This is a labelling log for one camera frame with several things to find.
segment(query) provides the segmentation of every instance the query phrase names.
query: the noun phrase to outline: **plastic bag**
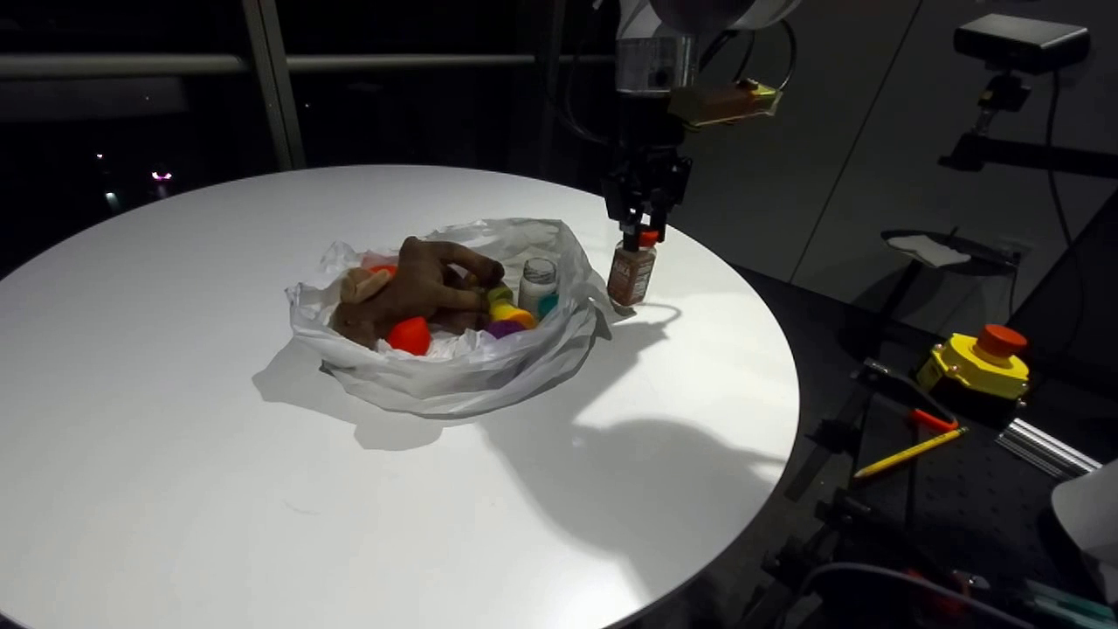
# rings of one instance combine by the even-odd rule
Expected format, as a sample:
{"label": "plastic bag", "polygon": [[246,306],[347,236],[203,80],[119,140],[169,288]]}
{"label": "plastic bag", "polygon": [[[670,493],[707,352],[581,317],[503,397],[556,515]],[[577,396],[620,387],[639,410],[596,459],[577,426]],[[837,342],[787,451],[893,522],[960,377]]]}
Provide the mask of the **plastic bag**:
{"label": "plastic bag", "polygon": [[611,330],[611,301],[601,277],[590,270],[586,253],[558,219],[486,219],[422,234],[431,241],[459,241],[503,261],[508,288],[519,288],[529,257],[553,257],[558,273],[558,305],[530,332],[493,339],[489,332],[436,335],[426,356],[396,352],[386,346],[367,349],[330,330],[340,305],[340,278],[363,257],[335,245],[326,254],[326,288],[297,282],[287,290],[291,330],[312,342],[326,373],[390,411],[416,416],[476,416],[539,396],[581,369],[593,339]]}

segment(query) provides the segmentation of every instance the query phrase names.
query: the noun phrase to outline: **bottle cap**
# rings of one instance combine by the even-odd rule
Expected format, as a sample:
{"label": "bottle cap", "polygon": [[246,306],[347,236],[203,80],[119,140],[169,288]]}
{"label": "bottle cap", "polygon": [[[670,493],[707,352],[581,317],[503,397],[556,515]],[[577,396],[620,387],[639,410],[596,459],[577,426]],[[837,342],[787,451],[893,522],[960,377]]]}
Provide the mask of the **bottle cap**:
{"label": "bottle cap", "polygon": [[529,282],[556,282],[556,266],[550,257],[529,257],[524,278]]}
{"label": "bottle cap", "polygon": [[1027,346],[1027,339],[1011,325],[984,325],[979,332],[979,349],[990,352],[990,356],[1003,356],[1007,361],[1007,356],[1025,352],[1025,346]]}
{"label": "bottle cap", "polygon": [[660,231],[639,231],[643,249],[652,249],[656,241],[665,241]]}

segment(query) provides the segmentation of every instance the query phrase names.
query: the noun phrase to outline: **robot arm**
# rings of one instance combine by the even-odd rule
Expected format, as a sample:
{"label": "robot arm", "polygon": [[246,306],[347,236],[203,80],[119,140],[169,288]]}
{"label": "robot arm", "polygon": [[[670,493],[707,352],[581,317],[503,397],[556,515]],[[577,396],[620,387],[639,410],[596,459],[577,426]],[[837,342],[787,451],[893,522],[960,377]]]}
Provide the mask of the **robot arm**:
{"label": "robot arm", "polygon": [[660,241],[667,213],[687,184],[679,155],[685,121],[670,111],[670,90],[692,84],[707,44],[731,31],[780,26],[801,0],[620,0],[620,155],[606,192],[622,224],[627,249]]}
{"label": "robot arm", "polygon": [[692,84],[695,48],[723,31],[780,26],[801,0],[622,0],[620,94],[667,97]]}

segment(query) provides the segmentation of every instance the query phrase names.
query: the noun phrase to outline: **brown bottle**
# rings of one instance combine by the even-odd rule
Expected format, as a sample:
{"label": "brown bottle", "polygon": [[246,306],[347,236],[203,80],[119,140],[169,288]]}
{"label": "brown bottle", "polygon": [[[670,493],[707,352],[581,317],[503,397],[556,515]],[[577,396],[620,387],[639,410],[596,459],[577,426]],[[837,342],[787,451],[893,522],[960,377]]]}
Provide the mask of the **brown bottle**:
{"label": "brown bottle", "polygon": [[622,306],[639,305],[643,292],[651,290],[652,278],[652,261],[656,261],[656,231],[639,231],[637,236],[622,236],[614,249],[614,261],[607,270],[607,298]]}

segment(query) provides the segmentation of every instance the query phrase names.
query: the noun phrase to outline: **white round table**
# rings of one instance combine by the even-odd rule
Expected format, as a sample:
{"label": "white round table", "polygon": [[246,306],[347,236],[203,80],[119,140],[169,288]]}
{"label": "white round table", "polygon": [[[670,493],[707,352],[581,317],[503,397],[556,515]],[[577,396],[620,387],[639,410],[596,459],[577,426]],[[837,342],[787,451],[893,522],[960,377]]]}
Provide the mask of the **white round table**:
{"label": "white round table", "polygon": [[721,556],[797,436],[790,342],[670,231],[646,305],[565,384],[433,423],[344,396],[282,288],[331,241],[596,196],[459,167],[323,167],[175,196],[0,282],[0,613],[54,629],[583,629]]}

